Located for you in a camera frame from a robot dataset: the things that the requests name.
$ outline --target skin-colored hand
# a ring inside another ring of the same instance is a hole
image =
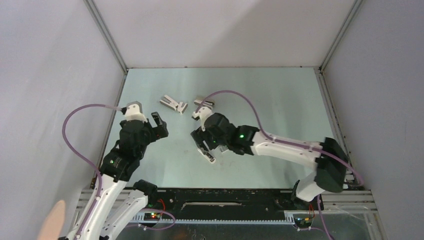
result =
[[[45,218],[37,240],[57,240],[65,223],[66,204],[58,201]]]

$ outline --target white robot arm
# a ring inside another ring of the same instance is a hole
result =
[[[117,197],[140,165],[147,145],[168,136],[166,122],[154,112],[151,115],[157,127],[152,127],[142,113],[141,103],[129,103],[122,112],[125,114],[125,120],[120,123],[122,129],[119,132],[119,140],[104,157],[99,169],[101,179],[96,181],[87,206],[64,239],[115,240],[127,223],[146,207],[148,202],[156,202],[157,186],[140,180],[134,184],[124,203],[108,218]]]
[[[260,131],[257,127],[235,127],[220,113],[206,106],[192,115],[201,126],[191,133],[198,151],[213,164],[211,150],[225,146],[239,155],[271,156],[301,164],[313,170],[293,188],[292,200],[306,205],[324,191],[339,193],[343,190],[346,167],[317,150],[325,150],[347,162],[337,142],[326,138],[324,142],[300,141]]]

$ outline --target metal bracket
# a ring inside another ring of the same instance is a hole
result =
[[[380,221],[380,215],[378,213],[365,213],[363,216],[368,228],[369,238],[371,240],[387,240],[386,232]]]
[[[155,224],[155,223],[172,223],[172,219],[145,220],[145,213],[139,212],[129,223],[133,224]],[[176,224],[248,224],[248,225],[293,225],[295,223],[293,214],[288,213],[282,220],[262,220],[262,221],[237,221],[237,220],[195,220],[195,219],[177,219]]]
[[[345,136],[342,133],[339,119],[337,118],[337,114],[336,114],[336,108],[331,99],[326,80],[319,67],[314,67],[314,70],[315,70],[316,80],[318,81],[319,90],[321,91],[322,100],[324,101],[325,111],[327,112],[328,120],[330,122],[331,131],[334,135],[334,138],[337,140],[337,142],[340,144],[341,148],[343,149],[343,151],[346,153],[347,157],[349,158],[350,152],[348,151],[348,146],[346,145]]]
[[[124,202],[132,190],[122,190],[116,198],[112,209],[117,209]],[[76,212],[82,211],[92,194],[92,189],[83,189],[76,206]],[[323,192],[322,201],[324,214],[376,214],[377,206],[371,191],[348,190],[341,193]],[[306,214],[308,211],[286,210],[287,214]]]
[[[350,8],[349,13],[347,14],[346,18],[344,19],[344,22],[341,25],[340,30],[338,31],[334,41],[332,42],[327,54],[324,57],[324,60],[321,63],[320,67],[321,67],[322,71],[325,71],[325,69],[326,69],[327,65],[329,64],[334,52],[336,51],[341,40],[343,39],[343,36],[345,36],[345,33],[348,30],[348,27],[351,25],[353,19],[355,18],[356,14],[358,13],[358,10],[360,9],[363,2],[364,2],[364,0],[355,0],[352,7]]]
[[[87,6],[88,11],[90,12],[91,16],[93,17],[95,24],[97,25],[98,29],[100,30],[101,35],[104,37],[104,40],[106,41],[106,44],[109,46],[110,50],[112,51],[113,56],[117,60],[118,64],[120,65],[123,74],[128,73],[128,67],[124,62],[124,58],[122,57],[117,44],[115,43],[114,39],[112,38],[111,33],[109,32],[108,27],[106,26],[105,21],[103,20],[102,15],[99,12],[99,9],[97,8],[96,4],[93,0],[84,0],[85,5]]]

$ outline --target white wall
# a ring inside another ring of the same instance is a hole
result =
[[[0,9],[0,238],[35,239],[56,201],[68,230],[93,171],[62,140],[67,114],[114,104],[123,73],[82,0],[3,0]],[[111,117],[75,115],[70,141],[96,161]]]
[[[354,0],[95,0],[130,68],[318,66]]]
[[[325,72],[390,240],[423,239],[424,1],[367,0]]]

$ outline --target cable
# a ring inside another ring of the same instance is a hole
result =
[[[161,230],[165,230],[165,229],[171,228],[177,222],[177,220],[176,220],[176,218],[175,218],[174,215],[172,215],[170,212],[164,211],[164,210],[153,209],[153,208],[143,208],[140,211],[140,213],[160,213],[160,214],[166,214],[166,215],[168,215],[168,216],[170,216],[172,218],[172,223],[171,223],[171,225],[160,227],[160,228],[153,228],[153,227],[143,226],[140,223],[138,223],[138,224],[129,224],[125,228],[141,227],[143,229],[149,229],[149,230],[154,230],[154,231],[161,231]]]
[[[315,218],[315,211],[314,211],[314,206],[312,206],[312,203],[309,204],[309,217],[312,218],[312,219]]]
[[[300,228],[300,227],[298,227],[298,226],[296,226],[296,224],[294,224],[294,225],[292,225],[293,226],[293,228],[295,228],[296,230],[298,230],[298,231],[311,231],[311,230],[318,230],[318,231],[320,231],[320,232],[323,232],[323,233],[326,233],[326,231],[324,231],[324,230],[322,230],[321,228],[319,228],[319,227],[311,227],[311,228]],[[334,236],[333,235],[329,235],[330,236],[330,240],[336,240],[335,238],[334,238]]]
[[[281,139],[273,139],[272,137],[270,137],[266,132],[265,132],[265,130],[264,130],[264,128],[262,127],[262,124],[261,124],[261,120],[259,119],[259,114],[258,114],[258,112],[256,111],[256,108],[253,106],[253,103],[246,97],[246,96],[244,96],[243,94],[241,94],[241,93],[239,93],[239,92],[236,92],[236,91],[233,91],[233,90],[221,90],[221,91],[216,91],[216,92],[214,92],[214,93],[212,93],[212,94],[210,94],[209,96],[207,96],[207,97],[205,97],[204,99],[203,99],[203,101],[201,101],[201,103],[200,103],[200,105],[197,107],[197,109],[196,109],[196,113],[200,110],[200,108],[203,106],[203,104],[205,103],[205,101],[207,100],[207,99],[209,99],[209,98],[211,98],[211,97],[213,97],[213,96],[215,96],[215,95],[218,95],[218,94],[222,94],[222,93],[230,93],[230,94],[235,94],[235,95],[238,95],[238,96],[240,96],[240,97],[242,97],[244,100],[246,100],[246,102],[250,105],[250,107],[252,108],[252,110],[253,110],[253,113],[254,113],[254,115],[255,115],[255,117],[256,117],[256,121],[257,121],[257,124],[259,125],[259,129],[260,129],[260,131],[263,133],[263,135],[266,137],[266,138],[268,138],[269,140],[273,140],[273,141],[275,141],[275,142],[277,142],[277,143],[281,143],[281,144],[286,144],[286,145],[291,145],[291,146],[294,146],[294,147],[298,147],[298,148],[303,148],[303,149],[309,149],[310,148],[310,146],[308,146],[308,145],[303,145],[303,144],[300,144],[300,143],[295,143],[295,142],[290,142],[290,141],[285,141],[285,140],[281,140]],[[345,166],[347,169],[349,169],[350,171],[352,171],[352,173],[355,175],[355,177],[358,179],[358,185],[360,185],[360,186],[362,186],[363,184],[364,184],[364,179],[362,178],[362,176],[352,167],[352,166],[350,166],[349,164],[347,164],[345,161],[343,161],[342,159],[340,159],[339,157],[337,157],[336,155],[334,155],[334,154],[331,154],[331,153],[329,153],[329,152],[327,152],[327,151],[324,151],[324,150],[322,150],[322,149],[319,149],[319,148],[316,148],[316,147],[312,147],[312,149],[311,149],[312,151],[315,151],[315,152],[318,152],[318,153],[320,153],[320,154],[324,154],[324,155],[326,155],[326,156],[328,156],[328,157],[330,157],[330,158],[332,158],[332,159],[334,159],[334,160],[336,160],[336,161],[338,161],[339,163],[341,163],[343,166]]]
[[[165,209],[166,209],[166,207],[165,207],[165,203],[164,203],[164,201],[162,200],[162,198],[160,198],[159,200],[157,200],[159,203],[162,203],[162,206],[163,206],[163,211],[165,211]]]
[[[83,156],[81,153],[79,153],[74,146],[72,146],[72,144],[69,142],[67,136],[66,136],[66,126],[68,124],[69,119],[72,117],[72,115],[74,115],[76,112],[86,109],[86,108],[91,108],[91,107],[103,107],[103,108],[108,108],[108,109],[113,109],[115,111],[120,111],[121,108],[118,106],[110,106],[110,105],[105,105],[105,104],[88,104],[88,105],[84,105],[84,106],[80,106],[77,109],[73,110],[71,113],[69,113],[69,115],[65,118],[65,121],[63,122],[63,126],[62,126],[62,136],[63,136],[63,140],[65,141],[66,145],[72,150],[72,152],[74,152],[78,157],[80,157],[82,160],[84,160],[86,163],[88,163],[88,165],[90,165],[90,167],[92,167],[95,171],[95,174],[97,176],[97,180],[98,180],[98,187],[97,187],[97,192],[96,192],[96,197],[100,197],[100,192],[102,190],[102,176],[100,174],[99,169],[97,168],[97,166],[91,162],[88,158],[86,158],[85,156]],[[81,222],[81,225],[78,228],[78,231],[75,234],[74,240],[77,240],[77,235],[81,235],[81,231],[83,230],[84,226],[87,223],[87,220],[89,219],[90,214],[92,213],[95,205],[97,203],[97,199],[94,198],[90,208],[87,211],[87,214],[85,215],[84,219]]]
[[[329,233],[329,230],[327,229],[327,225],[326,225],[326,222],[324,221],[323,213],[321,212],[321,207],[320,207],[321,200],[320,200],[320,197],[321,197],[321,194],[319,194],[316,197],[316,202],[318,203],[319,217],[321,218],[322,226],[324,227],[324,230],[325,230],[325,233],[327,234],[328,239],[334,240],[333,236]]]

